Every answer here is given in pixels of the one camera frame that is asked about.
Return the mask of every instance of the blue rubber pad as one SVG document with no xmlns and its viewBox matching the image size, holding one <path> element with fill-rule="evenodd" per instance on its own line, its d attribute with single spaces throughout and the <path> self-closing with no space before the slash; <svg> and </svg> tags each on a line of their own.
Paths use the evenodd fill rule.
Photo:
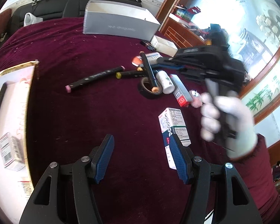
<svg viewBox="0 0 280 224">
<path fill-rule="evenodd" d="M 105 145 L 105 148 L 96 164 L 95 182 L 98 184 L 105 176 L 112 152 L 114 149 L 114 137 L 111 136 Z"/>
<path fill-rule="evenodd" d="M 174 160 L 174 164 L 176 166 L 178 176 L 182 181 L 184 181 L 184 184 L 187 184 L 189 181 L 189 176 L 187 174 L 187 163 L 184 160 L 184 157 L 173 136 L 170 136 L 169 142 L 169 148 Z"/>
</svg>

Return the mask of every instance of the maroon sleeve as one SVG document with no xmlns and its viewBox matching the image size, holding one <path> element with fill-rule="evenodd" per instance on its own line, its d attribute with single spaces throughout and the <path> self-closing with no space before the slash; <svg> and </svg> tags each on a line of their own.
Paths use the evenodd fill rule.
<svg viewBox="0 0 280 224">
<path fill-rule="evenodd" d="M 258 135 L 258 143 L 253 153 L 233 164 L 247 185 L 263 223 L 268 223 L 280 208 L 280 198 L 273 182 L 265 138 Z"/>
</svg>

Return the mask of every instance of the white bottle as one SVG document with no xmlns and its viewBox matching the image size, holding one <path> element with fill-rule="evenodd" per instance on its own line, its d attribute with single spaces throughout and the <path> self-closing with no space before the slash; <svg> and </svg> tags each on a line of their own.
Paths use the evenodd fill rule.
<svg viewBox="0 0 280 224">
<path fill-rule="evenodd" d="M 174 91 L 175 87 L 173 85 L 173 82 L 165 71 L 158 71 L 155 76 L 159 83 L 162 85 L 164 94 L 169 94 Z"/>
</svg>

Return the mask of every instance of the gloved hand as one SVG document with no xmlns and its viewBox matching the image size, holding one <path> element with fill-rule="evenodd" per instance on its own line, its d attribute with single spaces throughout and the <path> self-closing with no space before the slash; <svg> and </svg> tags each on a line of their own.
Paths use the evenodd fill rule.
<svg viewBox="0 0 280 224">
<path fill-rule="evenodd" d="M 254 132 L 254 118 L 247 106 L 245 106 L 239 98 L 217 96 L 214 99 L 215 107 L 212 104 L 212 98 L 209 93 L 201 95 L 204 103 L 201 108 L 201 137 L 206 141 L 213 141 L 214 134 L 218 133 L 221 125 L 217 120 L 221 111 L 230 115 L 227 117 L 235 117 L 234 125 L 231 129 L 237 132 L 236 139 L 228 138 L 227 140 L 227 156 L 232 160 L 241 159 L 253 152 L 257 145 L 257 135 Z"/>
</svg>

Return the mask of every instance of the open cardboard box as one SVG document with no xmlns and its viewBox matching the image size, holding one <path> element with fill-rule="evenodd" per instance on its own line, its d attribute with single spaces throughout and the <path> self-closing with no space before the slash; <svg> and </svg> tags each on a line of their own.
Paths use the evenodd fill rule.
<svg viewBox="0 0 280 224">
<path fill-rule="evenodd" d="M 37 66 L 38 61 L 30 61 L 0 72 L 0 89 L 3 83 L 8 85 L 0 107 L 0 138 L 7 132 L 16 137 L 25 163 L 25 167 L 19 171 L 5 169 L 0 153 L 0 208 L 13 223 L 19 223 L 33 191 L 27 159 L 26 120 Z M 23 78 L 28 82 L 24 90 L 20 84 Z"/>
</svg>

